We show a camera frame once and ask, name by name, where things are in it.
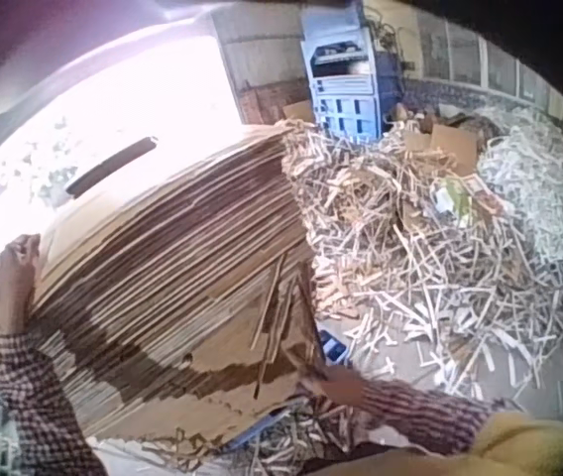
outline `yellow sleeve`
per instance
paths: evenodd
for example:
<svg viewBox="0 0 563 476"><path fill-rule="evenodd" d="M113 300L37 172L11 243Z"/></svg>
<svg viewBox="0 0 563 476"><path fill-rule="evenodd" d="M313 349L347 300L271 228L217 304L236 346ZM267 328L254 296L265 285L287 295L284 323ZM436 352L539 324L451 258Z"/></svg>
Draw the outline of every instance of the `yellow sleeve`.
<svg viewBox="0 0 563 476"><path fill-rule="evenodd" d="M519 413L494 414L476 436L469 454L529 475L563 473L563 423Z"/></svg>

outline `stack of flattened cardboard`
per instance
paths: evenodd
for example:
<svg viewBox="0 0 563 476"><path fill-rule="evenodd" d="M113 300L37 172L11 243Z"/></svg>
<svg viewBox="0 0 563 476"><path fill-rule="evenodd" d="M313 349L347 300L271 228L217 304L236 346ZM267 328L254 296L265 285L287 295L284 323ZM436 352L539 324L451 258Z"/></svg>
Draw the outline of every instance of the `stack of flattened cardboard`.
<svg viewBox="0 0 563 476"><path fill-rule="evenodd" d="M86 436L178 440L201 456L294 393L287 353L318 343L299 305L310 251L285 132L248 129L114 209L91 190L43 236L32 327ZM261 323L271 282L282 329Z"/></svg>

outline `pile of shredded cardboard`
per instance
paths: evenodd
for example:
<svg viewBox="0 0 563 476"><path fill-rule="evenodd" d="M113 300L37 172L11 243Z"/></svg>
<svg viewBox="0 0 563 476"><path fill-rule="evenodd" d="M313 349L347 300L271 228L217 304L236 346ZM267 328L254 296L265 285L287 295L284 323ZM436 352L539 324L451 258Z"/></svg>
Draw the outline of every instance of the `pile of shredded cardboard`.
<svg viewBox="0 0 563 476"><path fill-rule="evenodd" d="M563 345L563 263L534 259L513 204L478 176L486 141L439 124L420 134L414 120L374 145L288 125L283 170L315 252L317 316L360 320L355 364L398 344L398 327L451 394L484 397L476 369L495 371L493 346L517 394L540 386ZM373 375L395 371L388 358Z"/></svg>

